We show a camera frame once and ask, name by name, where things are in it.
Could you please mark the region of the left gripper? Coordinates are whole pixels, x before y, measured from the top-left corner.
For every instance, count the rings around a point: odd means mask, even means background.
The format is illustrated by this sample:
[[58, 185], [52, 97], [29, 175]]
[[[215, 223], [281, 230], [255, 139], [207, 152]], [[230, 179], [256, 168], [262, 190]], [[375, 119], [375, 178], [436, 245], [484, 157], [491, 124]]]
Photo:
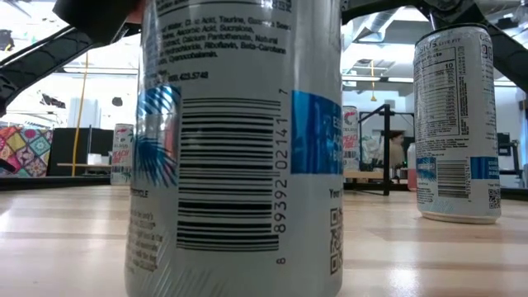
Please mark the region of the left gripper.
[[87, 35], [94, 43], [109, 45], [140, 29], [142, 0], [57, 0], [53, 12]]

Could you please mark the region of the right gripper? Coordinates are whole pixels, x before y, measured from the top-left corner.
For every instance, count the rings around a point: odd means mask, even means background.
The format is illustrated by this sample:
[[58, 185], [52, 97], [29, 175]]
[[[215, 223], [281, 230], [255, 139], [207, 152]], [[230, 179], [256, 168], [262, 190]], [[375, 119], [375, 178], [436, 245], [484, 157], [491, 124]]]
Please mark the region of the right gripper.
[[395, 8], [414, 6], [435, 29], [474, 23], [487, 25], [486, 17], [474, 0], [356, 0], [342, 6], [341, 19], [345, 25], [357, 17], [388, 11]]

